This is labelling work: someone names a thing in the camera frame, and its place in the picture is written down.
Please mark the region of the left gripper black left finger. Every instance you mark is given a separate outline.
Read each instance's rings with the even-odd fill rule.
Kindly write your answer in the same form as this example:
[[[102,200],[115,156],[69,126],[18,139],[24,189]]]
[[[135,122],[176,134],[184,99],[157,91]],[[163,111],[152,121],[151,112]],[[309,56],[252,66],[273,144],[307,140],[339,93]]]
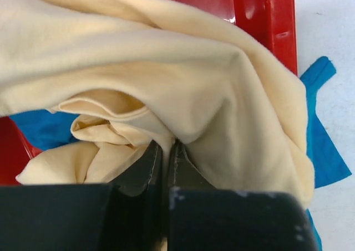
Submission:
[[[137,197],[146,190],[151,182],[155,183],[160,178],[162,160],[161,147],[152,141],[143,155],[110,183],[120,193],[129,197]]]

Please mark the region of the cream yellow t-shirt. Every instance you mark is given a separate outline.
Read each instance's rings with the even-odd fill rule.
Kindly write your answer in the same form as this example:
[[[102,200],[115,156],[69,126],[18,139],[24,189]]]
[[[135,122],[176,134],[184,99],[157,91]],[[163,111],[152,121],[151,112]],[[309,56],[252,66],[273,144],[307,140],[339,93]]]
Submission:
[[[170,0],[1,0],[1,115],[76,114],[23,185],[109,182],[176,140],[216,188],[308,207],[302,82],[242,29]]]

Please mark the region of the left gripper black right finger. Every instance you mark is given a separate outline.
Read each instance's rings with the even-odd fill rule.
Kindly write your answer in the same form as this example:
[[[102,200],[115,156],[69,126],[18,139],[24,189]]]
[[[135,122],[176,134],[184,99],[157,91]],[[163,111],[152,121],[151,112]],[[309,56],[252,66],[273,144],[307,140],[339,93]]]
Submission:
[[[176,141],[170,151],[168,188],[216,189],[195,167],[184,144]]]

